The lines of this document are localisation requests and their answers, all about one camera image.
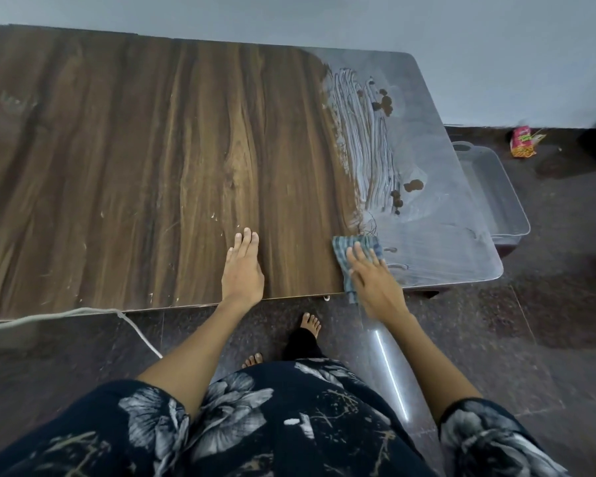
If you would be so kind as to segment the person's left hand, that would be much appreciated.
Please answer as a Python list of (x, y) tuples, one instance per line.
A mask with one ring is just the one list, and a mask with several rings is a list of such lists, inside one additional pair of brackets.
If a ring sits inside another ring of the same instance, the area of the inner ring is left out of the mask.
[(252, 231), (252, 243), (247, 255), (241, 258), (243, 231), (236, 233), (232, 247), (235, 257), (223, 268), (222, 301), (233, 305), (242, 314), (249, 311), (262, 300), (264, 275), (259, 263), (259, 235)]

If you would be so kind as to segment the person's right hand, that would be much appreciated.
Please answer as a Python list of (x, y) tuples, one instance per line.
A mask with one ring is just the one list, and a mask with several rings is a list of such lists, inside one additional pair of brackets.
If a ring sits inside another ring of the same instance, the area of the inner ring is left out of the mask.
[(401, 286), (391, 274), (391, 281), (381, 282), (377, 274), (379, 259), (375, 255), (375, 272), (354, 272), (354, 246), (347, 249), (350, 276), (359, 302), (366, 313), (384, 325), (411, 317)]

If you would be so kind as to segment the blue checked cleaning cloth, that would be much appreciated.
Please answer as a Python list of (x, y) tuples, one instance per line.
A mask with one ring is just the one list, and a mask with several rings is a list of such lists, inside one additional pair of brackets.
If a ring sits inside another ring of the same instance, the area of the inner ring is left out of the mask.
[(370, 234), (354, 235), (349, 237), (336, 236), (332, 238), (332, 247), (334, 255), (339, 264), (343, 276), (344, 293), (348, 297), (350, 304), (358, 303), (357, 291), (353, 286), (350, 276), (351, 265), (347, 258), (347, 249), (352, 248), (358, 242), (367, 257), (370, 256), (370, 250), (375, 252), (378, 259), (383, 259), (383, 250), (379, 239)]

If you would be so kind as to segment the person's right forearm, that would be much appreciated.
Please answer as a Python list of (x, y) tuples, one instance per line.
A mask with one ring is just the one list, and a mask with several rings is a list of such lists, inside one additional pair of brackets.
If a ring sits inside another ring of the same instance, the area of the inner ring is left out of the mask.
[(391, 312), (377, 319), (388, 329), (409, 363), (436, 423), (455, 402), (483, 397), (432, 342), (411, 313)]

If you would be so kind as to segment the person's left forearm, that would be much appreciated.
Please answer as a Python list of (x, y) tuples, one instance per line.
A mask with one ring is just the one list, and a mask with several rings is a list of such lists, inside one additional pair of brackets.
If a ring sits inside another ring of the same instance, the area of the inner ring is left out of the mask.
[(260, 299), (228, 296), (196, 331), (151, 365), (137, 380), (172, 396), (194, 417), (215, 374), (228, 339)]

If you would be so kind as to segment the person's right foot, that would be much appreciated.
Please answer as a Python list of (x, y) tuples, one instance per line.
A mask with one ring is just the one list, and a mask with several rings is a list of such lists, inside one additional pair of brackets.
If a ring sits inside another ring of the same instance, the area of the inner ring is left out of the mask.
[(315, 339), (317, 339), (322, 325), (315, 315), (305, 312), (302, 316), (299, 328), (308, 331)]

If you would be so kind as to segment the black trouser leg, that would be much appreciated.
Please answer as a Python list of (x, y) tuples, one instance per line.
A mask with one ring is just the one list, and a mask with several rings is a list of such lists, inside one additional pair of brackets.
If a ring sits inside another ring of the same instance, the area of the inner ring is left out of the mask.
[(290, 334), (281, 354), (282, 361), (318, 358), (323, 359), (325, 355), (318, 346), (317, 337), (306, 328), (296, 328)]

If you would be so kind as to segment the white foam smear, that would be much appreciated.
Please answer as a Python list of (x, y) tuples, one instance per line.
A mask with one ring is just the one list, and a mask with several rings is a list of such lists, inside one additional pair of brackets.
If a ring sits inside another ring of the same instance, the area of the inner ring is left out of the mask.
[(399, 216), (403, 206), (402, 171), (388, 141), (392, 99), (372, 77), (361, 80), (352, 69), (328, 70), (323, 82), (345, 172), (355, 182), (360, 233), (376, 234), (377, 216)]

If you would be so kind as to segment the clear plastic tray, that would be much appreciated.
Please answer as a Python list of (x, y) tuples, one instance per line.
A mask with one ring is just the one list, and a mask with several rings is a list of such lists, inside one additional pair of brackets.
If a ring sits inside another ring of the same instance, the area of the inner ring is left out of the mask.
[(494, 245), (516, 248), (531, 225), (500, 157), (485, 146), (452, 145)]

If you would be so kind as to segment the dark floral dress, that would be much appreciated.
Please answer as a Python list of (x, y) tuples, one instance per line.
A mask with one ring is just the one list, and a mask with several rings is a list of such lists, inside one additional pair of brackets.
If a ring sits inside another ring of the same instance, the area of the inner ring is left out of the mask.
[(138, 380), (103, 384), (0, 451), (0, 477), (437, 477), (384, 399), (339, 361), (210, 384), (195, 417)]

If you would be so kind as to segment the red snack packet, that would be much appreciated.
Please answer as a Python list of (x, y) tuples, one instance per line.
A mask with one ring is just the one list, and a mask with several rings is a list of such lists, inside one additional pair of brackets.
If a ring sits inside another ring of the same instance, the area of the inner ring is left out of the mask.
[(546, 138), (543, 130), (528, 125), (516, 127), (510, 133), (510, 154), (515, 159), (528, 159), (536, 155), (537, 147)]

